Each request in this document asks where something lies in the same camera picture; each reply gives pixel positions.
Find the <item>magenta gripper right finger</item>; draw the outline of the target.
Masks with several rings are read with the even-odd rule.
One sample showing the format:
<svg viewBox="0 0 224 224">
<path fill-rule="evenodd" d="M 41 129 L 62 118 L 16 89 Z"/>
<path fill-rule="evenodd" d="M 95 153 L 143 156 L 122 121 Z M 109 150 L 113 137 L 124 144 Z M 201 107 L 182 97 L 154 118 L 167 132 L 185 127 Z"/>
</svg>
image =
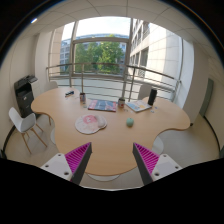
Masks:
<svg viewBox="0 0 224 224">
<path fill-rule="evenodd" d="M 133 144 L 133 155 L 144 185 L 181 170 L 167 154 L 159 155 L 137 143 Z"/>
</svg>

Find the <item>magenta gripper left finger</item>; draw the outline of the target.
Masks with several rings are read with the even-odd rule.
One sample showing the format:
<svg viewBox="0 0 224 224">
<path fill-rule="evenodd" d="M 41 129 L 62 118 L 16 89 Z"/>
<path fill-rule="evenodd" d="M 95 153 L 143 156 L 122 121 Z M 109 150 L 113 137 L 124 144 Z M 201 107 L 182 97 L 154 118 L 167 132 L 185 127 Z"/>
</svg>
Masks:
<svg viewBox="0 0 224 224">
<path fill-rule="evenodd" d="M 91 143 L 86 143 L 67 154 L 57 153 L 41 168 L 77 185 L 80 184 L 92 153 Z"/>
</svg>

